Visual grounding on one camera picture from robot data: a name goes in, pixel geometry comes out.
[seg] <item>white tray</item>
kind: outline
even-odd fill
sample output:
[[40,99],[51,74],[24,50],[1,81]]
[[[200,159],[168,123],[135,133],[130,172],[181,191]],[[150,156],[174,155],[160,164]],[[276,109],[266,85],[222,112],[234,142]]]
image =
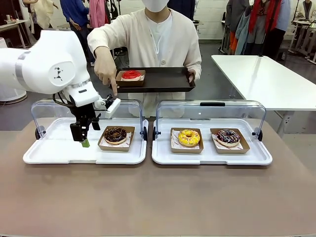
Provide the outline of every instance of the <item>white tray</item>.
[[[45,163],[95,163],[95,164],[138,164],[145,159],[146,144],[141,137],[139,118],[100,120],[100,131],[92,125],[88,131],[89,148],[74,142],[69,125],[76,122],[74,118],[59,118],[47,129],[46,135],[34,142],[24,154],[23,161],[28,164]],[[98,141],[108,126],[134,126],[135,133],[128,152],[102,151]],[[148,128],[148,121],[143,122]]]
[[[172,127],[199,128],[203,137],[204,150],[200,154],[175,154],[170,147]],[[250,146],[246,154],[218,154],[211,138],[210,128],[238,128]],[[251,133],[250,124],[242,119],[219,118],[212,120],[160,119],[161,135],[153,142],[153,160],[158,164],[228,164],[269,165],[272,157],[262,142]]]

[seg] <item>paper box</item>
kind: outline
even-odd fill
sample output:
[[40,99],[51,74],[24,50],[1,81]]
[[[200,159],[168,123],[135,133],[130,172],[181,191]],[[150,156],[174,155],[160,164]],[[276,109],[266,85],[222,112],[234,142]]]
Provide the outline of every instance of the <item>paper box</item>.
[[[120,128],[123,128],[126,130],[126,133],[129,134],[131,133],[130,135],[130,139],[126,139],[126,141],[122,144],[118,144],[118,145],[112,145],[112,144],[109,144],[105,141],[105,138],[104,138],[104,134],[107,130],[109,130],[110,128],[112,127],[120,127]],[[99,142],[98,142],[98,146],[101,150],[103,151],[118,151],[118,152],[128,152],[129,151],[129,148],[130,148],[130,145],[131,143],[133,142],[133,136],[134,136],[134,132],[135,132],[135,127],[124,127],[124,126],[107,126],[104,130],[104,132],[102,133],[102,136],[100,137],[99,139]]]
[[136,80],[136,81],[122,81],[122,75],[126,71],[119,71],[119,73],[117,74],[117,77],[116,77],[117,85],[119,87],[133,87],[133,86],[141,87],[141,86],[143,86],[146,73],[145,73],[145,70],[138,70],[138,71],[141,73],[142,77],[140,80]]
[[240,132],[240,130],[238,128],[211,128],[211,135],[212,134],[216,134],[218,133],[219,130],[222,129],[230,129],[236,133],[239,134],[240,136],[240,144],[242,145],[242,149],[238,149],[238,150],[234,150],[234,148],[229,148],[229,147],[225,147],[221,144],[219,144],[217,141],[215,141],[215,139],[212,137],[212,140],[214,142],[214,146],[215,149],[217,151],[217,153],[219,154],[245,154],[246,152],[248,152],[250,150],[250,147],[246,141],[246,139],[243,137],[242,133]]
[[[198,143],[199,149],[176,149],[176,148],[172,148],[172,131],[182,131],[182,130],[192,130],[192,131],[196,131],[199,133],[199,137],[200,137],[200,141]],[[189,153],[189,154],[200,154],[203,149],[204,149],[204,145],[203,145],[203,139],[202,139],[202,134],[201,131],[198,128],[179,128],[179,127],[173,127],[170,130],[170,138],[171,138],[171,151],[173,153]]]

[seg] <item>dark brown tray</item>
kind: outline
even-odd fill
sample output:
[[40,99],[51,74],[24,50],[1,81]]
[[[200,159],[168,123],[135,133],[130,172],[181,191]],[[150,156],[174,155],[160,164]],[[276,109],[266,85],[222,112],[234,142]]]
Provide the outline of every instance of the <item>dark brown tray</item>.
[[145,70],[146,75],[142,87],[120,87],[118,93],[158,93],[188,92],[196,85],[189,83],[189,72],[186,68],[121,68],[117,71]]

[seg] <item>clear plastic cover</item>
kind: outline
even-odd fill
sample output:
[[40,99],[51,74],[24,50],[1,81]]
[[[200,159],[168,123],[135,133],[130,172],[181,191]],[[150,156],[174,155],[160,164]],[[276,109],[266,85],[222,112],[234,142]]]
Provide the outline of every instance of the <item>clear plastic cover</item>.
[[156,138],[160,134],[159,122],[162,119],[210,120],[210,125],[212,119],[242,120],[249,124],[253,129],[251,132],[258,138],[265,116],[265,107],[256,101],[161,101],[156,111]]
[[[46,129],[57,119],[74,118],[69,108],[56,104],[53,100],[44,99],[35,102],[31,108],[32,116],[36,124],[38,134],[45,136]],[[101,114],[100,120],[106,119],[104,111],[96,111],[96,115]],[[143,111],[142,104],[137,100],[121,100],[120,106],[114,112],[111,119],[135,119],[140,118],[139,124],[141,134],[143,134]]]

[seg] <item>white wall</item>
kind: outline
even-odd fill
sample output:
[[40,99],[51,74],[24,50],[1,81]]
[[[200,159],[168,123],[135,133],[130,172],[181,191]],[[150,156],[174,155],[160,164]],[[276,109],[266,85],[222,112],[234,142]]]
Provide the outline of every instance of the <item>white wall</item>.
[[[58,6],[59,10],[54,10],[54,15],[51,20],[53,27],[65,24],[66,19],[62,13],[59,0],[53,0]],[[200,20],[203,25],[199,26],[199,38],[203,40],[219,40],[223,36],[223,28],[221,20],[223,13],[226,11],[226,4],[228,0],[199,0],[195,20]],[[297,0],[291,0],[291,19],[293,17]],[[121,13],[129,14],[144,7],[141,0],[122,0],[120,2]],[[289,24],[287,33],[291,32],[293,27]]]

